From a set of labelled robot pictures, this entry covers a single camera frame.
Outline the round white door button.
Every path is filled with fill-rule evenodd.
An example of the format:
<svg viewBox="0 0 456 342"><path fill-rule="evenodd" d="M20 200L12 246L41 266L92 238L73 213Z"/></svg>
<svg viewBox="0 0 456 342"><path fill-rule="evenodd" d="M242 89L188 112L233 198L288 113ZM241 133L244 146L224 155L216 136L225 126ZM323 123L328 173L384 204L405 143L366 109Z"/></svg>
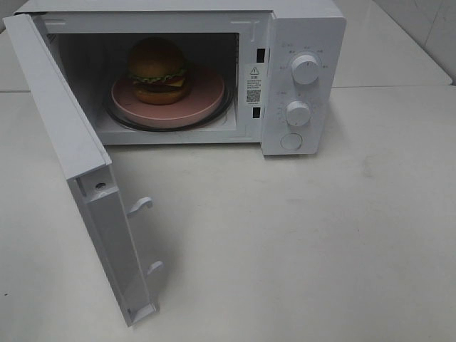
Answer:
<svg viewBox="0 0 456 342"><path fill-rule="evenodd" d="M289 133L281 138L281 146L285 150L299 150L303 143L303 138L298 133Z"/></svg>

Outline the pink round plate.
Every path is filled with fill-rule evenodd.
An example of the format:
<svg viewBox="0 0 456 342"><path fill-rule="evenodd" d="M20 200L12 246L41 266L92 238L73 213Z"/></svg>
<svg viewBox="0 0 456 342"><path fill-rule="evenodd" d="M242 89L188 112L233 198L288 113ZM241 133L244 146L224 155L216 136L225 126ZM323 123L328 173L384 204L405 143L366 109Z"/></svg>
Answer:
<svg viewBox="0 0 456 342"><path fill-rule="evenodd" d="M213 114L222 103L224 79L211 68L195 66L187 77L190 92L176 103L152 105L134 95L132 81L123 76L114 82L110 95L116 114L151 130L177 130L196 125Z"/></svg>

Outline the toy hamburger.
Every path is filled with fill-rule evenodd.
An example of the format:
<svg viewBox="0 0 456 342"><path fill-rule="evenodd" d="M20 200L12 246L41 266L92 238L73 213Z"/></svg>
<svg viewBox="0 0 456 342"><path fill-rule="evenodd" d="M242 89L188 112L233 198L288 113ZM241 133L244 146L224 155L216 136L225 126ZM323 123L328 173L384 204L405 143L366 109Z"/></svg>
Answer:
<svg viewBox="0 0 456 342"><path fill-rule="evenodd" d="M135 97L151 105L170 105L191 89L187 61L171 41L150 37L137 42L128 54L128 75Z"/></svg>

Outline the white microwave door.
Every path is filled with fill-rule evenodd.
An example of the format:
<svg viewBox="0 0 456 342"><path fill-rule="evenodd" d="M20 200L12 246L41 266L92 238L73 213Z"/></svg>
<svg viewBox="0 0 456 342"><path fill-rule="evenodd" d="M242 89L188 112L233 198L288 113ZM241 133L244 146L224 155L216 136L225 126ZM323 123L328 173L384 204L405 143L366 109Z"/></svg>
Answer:
<svg viewBox="0 0 456 342"><path fill-rule="evenodd" d="M159 309L129 222L152 200L143 197L126 210L110 156L53 57L40 20L19 14L4 23L111 289L132 326Z"/></svg>

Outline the glass microwave turntable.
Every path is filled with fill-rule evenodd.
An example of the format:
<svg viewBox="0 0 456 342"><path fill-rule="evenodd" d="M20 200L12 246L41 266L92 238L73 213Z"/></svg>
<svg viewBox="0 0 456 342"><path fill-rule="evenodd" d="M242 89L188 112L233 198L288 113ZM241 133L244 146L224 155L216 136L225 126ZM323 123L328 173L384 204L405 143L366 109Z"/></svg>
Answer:
<svg viewBox="0 0 456 342"><path fill-rule="evenodd" d="M141 128L141 126L134 124L134 123L126 120L126 118L116 114L116 110L113 107L113 101L111 100L111 95L108 95L105 97L104 106L105 106L109 116L114 121L116 121L119 125L122 125L123 127L127 127L130 129L133 129L133 130L145 131L145 132L165 133L165 132L177 132L177 131L181 131L181 130L205 128L205 127L209 127L212 123L216 123L216 124L220 124L220 125L224 124L228 119L230 119L232 117L230 108L232 106L233 98L234 98L234 95L232 93L232 90L226 87L226 90L224 91L222 103L219 105L219 107L216 109L216 111L213 114L211 114L207 119L198 122L196 125L191 125L189 127L180 128L177 130L151 130L151 129Z"/></svg>

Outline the white warning label sticker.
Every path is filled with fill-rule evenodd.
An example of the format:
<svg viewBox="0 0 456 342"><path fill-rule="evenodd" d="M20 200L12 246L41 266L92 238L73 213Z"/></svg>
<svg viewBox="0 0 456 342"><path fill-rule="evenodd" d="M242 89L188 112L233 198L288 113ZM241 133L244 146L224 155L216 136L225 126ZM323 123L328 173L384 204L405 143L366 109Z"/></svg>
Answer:
<svg viewBox="0 0 456 342"><path fill-rule="evenodd" d="M264 64L250 63L244 67L244 99L246 105L259 105L264 79Z"/></svg>

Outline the white microwave oven body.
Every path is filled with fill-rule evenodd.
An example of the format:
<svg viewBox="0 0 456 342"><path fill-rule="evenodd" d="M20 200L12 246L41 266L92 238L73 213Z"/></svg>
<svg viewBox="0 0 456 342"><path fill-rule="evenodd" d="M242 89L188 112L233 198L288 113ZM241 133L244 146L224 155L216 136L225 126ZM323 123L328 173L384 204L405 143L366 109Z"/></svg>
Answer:
<svg viewBox="0 0 456 342"><path fill-rule="evenodd" d="M332 1L27 1L12 16L29 14L46 29L49 48L93 129L105 145L258 143L265 155L318 150L346 19ZM224 124L177 132L145 132L119 125L105 97L127 71L129 50L151 36L180 47L190 70L212 68L234 95ZM299 85L291 60L304 51L321 62L319 77ZM259 105L246 105L244 67L264 64ZM301 101L311 118L286 122L289 103ZM299 150L281 138L298 133Z"/></svg>

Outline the white upper power knob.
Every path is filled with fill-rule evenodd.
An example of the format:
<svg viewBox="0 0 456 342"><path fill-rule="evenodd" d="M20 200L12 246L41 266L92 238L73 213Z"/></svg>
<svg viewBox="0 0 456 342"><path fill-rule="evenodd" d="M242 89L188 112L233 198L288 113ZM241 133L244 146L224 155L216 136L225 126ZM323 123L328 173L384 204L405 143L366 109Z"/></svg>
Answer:
<svg viewBox="0 0 456 342"><path fill-rule="evenodd" d="M291 60L291 74L299 85L308 85L319 77L321 62L319 57L310 51L297 54Z"/></svg>

